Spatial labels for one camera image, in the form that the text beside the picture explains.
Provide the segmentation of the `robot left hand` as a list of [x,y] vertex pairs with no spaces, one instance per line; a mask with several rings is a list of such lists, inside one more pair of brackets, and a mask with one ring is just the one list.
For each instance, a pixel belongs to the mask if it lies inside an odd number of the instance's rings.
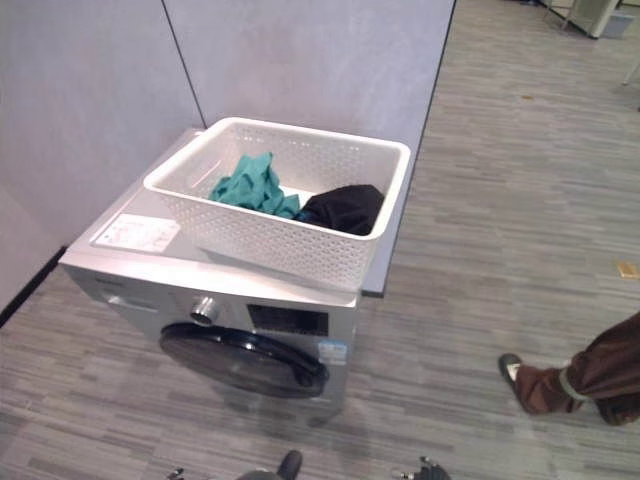
[[290,450],[283,457],[277,475],[282,480],[296,480],[303,464],[303,455],[298,450]]

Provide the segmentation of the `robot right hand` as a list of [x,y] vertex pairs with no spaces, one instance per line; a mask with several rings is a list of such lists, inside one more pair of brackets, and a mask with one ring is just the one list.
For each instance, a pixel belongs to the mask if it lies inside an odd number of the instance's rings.
[[402,480],[451,480],[452,477],[438,462],[427,456],[419,458],[419,468],[413,472],[400,472],[397,476]]

